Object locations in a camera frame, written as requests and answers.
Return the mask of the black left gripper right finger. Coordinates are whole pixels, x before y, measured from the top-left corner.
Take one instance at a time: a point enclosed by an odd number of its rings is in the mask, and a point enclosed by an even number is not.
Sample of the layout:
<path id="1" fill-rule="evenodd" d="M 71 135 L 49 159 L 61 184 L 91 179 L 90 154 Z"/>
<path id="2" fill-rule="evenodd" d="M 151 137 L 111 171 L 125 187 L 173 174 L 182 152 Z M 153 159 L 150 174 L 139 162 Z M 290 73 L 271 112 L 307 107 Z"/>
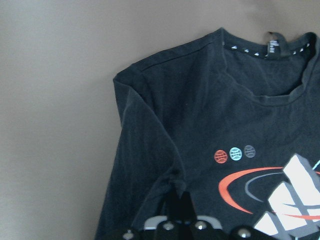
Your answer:
<path id="1" fill-rule="evenodd" d="M 183 193 L 183 221 L 192 223 L 197 220 L 197 214 L 194 209 L 193 201 L 189 192 Z"/>

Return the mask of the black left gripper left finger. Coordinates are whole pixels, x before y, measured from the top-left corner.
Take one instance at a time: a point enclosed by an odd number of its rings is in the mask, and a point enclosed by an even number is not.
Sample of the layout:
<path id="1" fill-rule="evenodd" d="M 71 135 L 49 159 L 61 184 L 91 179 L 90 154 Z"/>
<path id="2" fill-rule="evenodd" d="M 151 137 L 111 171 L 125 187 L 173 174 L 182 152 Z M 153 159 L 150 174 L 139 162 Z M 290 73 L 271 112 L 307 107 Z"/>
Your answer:
<path id="1" fill-rule="evenodd" d="M 166 214 L 170 221 L 181 225 L 186 223 L 184 195 L 179 196 L 175 189 L 166 197 Z"/>

